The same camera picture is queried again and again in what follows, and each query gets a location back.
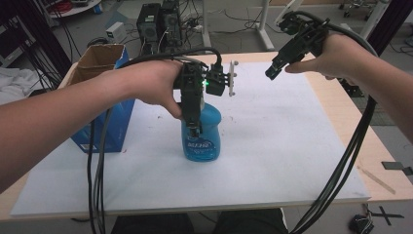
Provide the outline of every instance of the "white cloth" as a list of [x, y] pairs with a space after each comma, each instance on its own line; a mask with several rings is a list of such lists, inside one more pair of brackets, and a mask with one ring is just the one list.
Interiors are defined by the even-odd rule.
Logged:
[[0, 104], [28, 97], [40, 89], [39, 76], [29, 69], [0, 67]]

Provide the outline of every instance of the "wire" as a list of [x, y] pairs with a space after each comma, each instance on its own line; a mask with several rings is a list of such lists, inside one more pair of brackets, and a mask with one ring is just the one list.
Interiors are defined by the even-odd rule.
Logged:
[[174, 59], [175, 57], [190, 55], [192, 53], [196, 53], [196, 52], [200, 52], [200, 51], [213, 52], [216, 55], [215, 66], [220, 66], [221, 65], [222, 57], [221, 57], [221, 54], [219, 54], [219, 52], [216, 49], [214, 49], [212, 47], [202, 47], [202, 48], [199, 48], [199, 49], [198, 48], [197, 49], [190, 49], [190, 50], [181, 51], [181, 52], [174, 53], [174, 54], [155, 54], [155, 55], [137, 57], [137, 58], [134, 58], [132, 60], [129, 60], [129, 61], [125, 62], [124, 64], [119, 66], [119, 68], [123, 68], [123, 67], [129, 66], [129, 65], [132, 65], [132, 64], [136, 64], [136, 63], [143, 62], [143, 61], [148, 61], [148, 60]]
[[197, 13], [197, 18], [198, 18], [200, 16], [200, 14], [197, 11], [197, 7], [195, 6], [194, 0], [191, 0], [191, 2], [192, 2], [192, 6], [194, 6], [194, 10]]
[[272, 26], [270, 26], [270, 24], [265, 23], [266, 26], [268, 26], [271, 30], [273, 30], [275, 33], [285, 33], [283, 31], [276, 31]]
[[130, 36], [131, 38], [139, 39], [139, 37], [135, 37], [135, 36], [132, 35], [134, 32], [138, 32], [137, 29], [134, 28], [134, 25], [133, 25], [133, 24], [131, 24], [131, 23], [129, 23], [129, 22], [124, 22], [124, 25], [131, 25], [131, 29], [127, 29], [127, 30], [126, 30], [126, 31], [127, 31], [127, 34], [129, 34], [129, 36]]
[[146, 37], [143, 37], [143, 43], [142, 43], [142, 46], [140, 47], [140, 53], [139, 53], [140, 56], [143, 53], [143, 48], [145, 47], [145, 44], [146, 44]]
[[59, 19], [61, 26], [63, 27], [64, 33], [66, 34], [67, 41], [69, 42], [70, 53], [71, 54], [73, 53], [72, 52], [72, 43], [73, 43], [73, 47], [76, 49], [76, 52], [77, 52], [78, 56], [81, 57], [79, 49], [77, 48], [76, 43], [75, 43], [75, 41], [72, 37], [72, 34], [70, 33], [69, 28], [66, 25], [66, 22], [62, 18], [61, 13], [57, 13], [56, 16]]
[[93, 206], [93, 186], [92, 186], [92, 156], [94, 153], [94, 120], [91, 121], [91, 136], [89, 142], [88, 153], [88, 203], [89, 203], [89, 220], [91, 221], [91, 228], [93, 234], [96, 234], [94, 227], [94, 206]]
[[129, 40], [129, 41], [126, 41], [126, 42], [124, 42], [124, 43], [122, 43], [122, 44], [127, 44], [127, 43], [129, 43], [129, 42], [131, 42], [131, 41], [136, 41], [136, 40], [139, 40], [139, 39], [140, 39], [139, 37], [133, 38], [133, 39], [131, 39], [131, 40]]
[[159, 53], [160, 50], [161, 50], [162, 40], [164, 40], [165, 34], [168, 33], [168, 29], [169, 29], [169, 27], [164, 31], [164, 34], [162, 34], [161, 40], [159, 40], [159, 43], [158, 43], [158, 51], [157, 51], [158, 53]]
[[244, 29], [240, 29], [240, 30], [235, 30], [235, 31], [212, 31], [212, 32], [214, 32], [214, 33], [228, 33], [228, 34], [232, 34], [232, 33], [237, 33], [237, 32], [242, 32], [242, 31], [246, 31], [246, 30], [249, 30], [249, 29], [251, 29], [256, 23], [258, 23], [259, 21], [258, 21], [258, 18], [261, 16], [261, 14], [262, 14], [262, 11], [258, 14], [258, 16], [255, 18], [255, 20], [251, 20], [251, 19], [234, 19], [234, 18], [231, 18], [231, 17], [229, 17], [228, 15], [227, 15], [227, 11], [225, 10], [224, 11], [224, 14], [225, 14], [225, 16], [227, 16], [228, 18], [230, 18], [230, 19], [233, 19], [233, 20], [246, 20], [246, 23], [244, 24]]
[[91, 221], [90, 219], [80, 219], [80, 218], [70, 218], [71, 220], [75, 221], [75, 222], [89, 222]]
[[185, 12], [185, 10], [186, 10], [186, 8], [188, 7], [188, 5], [189, 5], [189, 0], [186, 1], [185, 8], [184, 8], [184, 9], [182, 10], [182, 12], [179, 14], [179, 17], [182, 16], [182, 14]]
[[92, 205], [93, 211], [96, 217], [97, 226], [99, 227], [100, 233], [106, 233], [105, 230], [105, 218], [104, 218], [104, 207], [103, 207], [103, 173], [104, 173], [104, 150], [107, 128], [109, 126], [110, 116], [112, 114], [113, 108], [106, 111], [105, 121], [103, 124], [100, 144], [99, 144], [99, 159], [97, 162], [96, 173], [94, 177], [94, 191], [92, 194]]
[[179, 60], [179, 61], [190, 61], [190, 62], [194, 62], [194, 63], [198, 63], [199, 65], [203, 66], [203, 67], [207, 67], [207, 65], [205, 63], [203, 63], [200, 60], [194, 59], [194, 58], [188, 58], [188, 57], [175, 57], [175, 60]]
[[392, 49], [393, 49], [395, 52], [397, 52], [397, 53], [403, 53], [403, 54], [406, 54], [406, 55], [408, 55], [408, 56], [410, 56], [410, 57], [413, 57], [413, 55], [409, 54], [409, 53], [413, 53], [413, 50], [403, 51], [403, 50], [406, 49], [406, 48], [407, 48], [407, 49], [412, 49], [412, 47], [410, 47], [410, 46], [402, 46], [402, 47], [398, 48], [398, 50], [396, 50], [395, 47], [392, 45], [392, 43], [389, 43], [389, 45], [392, 47]]
[[86, 47], [89, 48], [90, 46], [93, 46], [93, 45], [108, 44], [108, 43], [109, 41], [105, 37], [96, 37], [92, 39], [90, 42], [88, 42], [88, 45]]
[[[371, 54], [377, 57], [377, 53], [370, 46], [370, 44], [366, 42], [363, 38], [358, 36], [357, 34], [353, 33], [352, 31], [338, 27], [334, 24], [330, 24], [328, 22], [328, 19], [322, 20], [306, 12], [291, 12], [291, 13], [286, 14], [284, 18], [291, 18], [291, 20], [296, 20], [294, 18], [295, 16], [304, 16], [310, 19], [300, 24], [298, 31], [301, 31], [302, 29], [304, 29], [306, 24], [312, 23], [316, 27], [314, 30], [308, 31], [307, 32], [308, 35], [310, 35], [310, 33], [313, 33], [317, 30], [323, 30], [323, 29], [329, 29], [329, 30], [341, 32], [351, 37], [355, 41], [357, 41], [363, 48], [365, 48], [367, 51], [369, 51]], [[361, 116], [361, 119], [356, 127], [356, 130], [340, 162], [338, 163], [337, 167], [335, 168], [333, 174], [329, 178], [327, 184], [321, 191], [318, 198], [313, 202], [312, 206], [307, 210], [307, 212], [303, 215], [303, 217], [299, 220], [297, 225], [294, 227], [294, 229], [290, 233], [294, 233], [294, 234], [303, 233], [310, 226], [312, 226], [322, 216], [322, 214], [325, 212], [328, 206], [333, 202], [334, 198], [337, 196], [342, 186], [345, 184], [356, 162], [357, 155], [360, 151], [362, 142], [364, 140], [365, 134], [369, 127], [369, 123], [374, 114], [375, 105], [376, 105], [376, 101], [372, 97], [369, 97], [365, 111]]]
[[[19, 48], [26, 55], [30, 63], [35, 68], [42, 88], [46, 90], [45, 84], [49, 89], [56, 89], [60, 83], [61, 77], [56, 72], [55, 68], [49, 64], [49, 60], [45, 57], [42, 48], [36, 50], [37, 46], [26, 35], [26, 32], [21, 27], [22, 22], [19, 18], [11, 18], [3, 23], [3, 26], [12, 31], [15, 39], [19, 43]], [[43, 82], [44, 78], [47, 78], [50, 82]]]
[[204, 213], [198, 213], [198, 214], [200, 214], [202, 217], [204, 217], [204, 218], [207, 219], [208, 221], [213, 222], [213, 223], [216, 224], [216, 221], [213, 220], [212, 218], [208, 217], [206, 214], [204, 214]]

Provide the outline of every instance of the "forearm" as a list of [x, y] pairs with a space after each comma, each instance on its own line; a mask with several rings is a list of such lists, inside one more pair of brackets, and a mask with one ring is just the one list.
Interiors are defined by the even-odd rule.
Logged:
[[121, 80], [103, 74], [0, 106], [0, 192], [96, 115], [126, 98]]
[[374, 97], [413, 142], [413, 76], [379, 58], [364, 58], [351, 79]]

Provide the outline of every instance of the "bottle label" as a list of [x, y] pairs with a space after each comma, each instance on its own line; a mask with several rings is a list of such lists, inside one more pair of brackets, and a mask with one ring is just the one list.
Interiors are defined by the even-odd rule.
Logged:
[[186, 137], [185, 145], [190, 154], [211, 154], [215, 150], [212, 141], [202, 137]]

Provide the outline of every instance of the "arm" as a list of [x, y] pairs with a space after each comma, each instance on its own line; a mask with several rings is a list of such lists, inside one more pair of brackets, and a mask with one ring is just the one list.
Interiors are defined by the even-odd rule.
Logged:
[[175, 118], [174, 61], [148, 61], [64, 89], [0, 105], [0, 193], [98, 114], [128, 98], [160, 104]]
[[286, 72], [316, 71], [340, 77], [368, 92], [413, 142], [413, 76], [372, 56], [352, 39], [330, 35], [318, 58], [293, 63]]

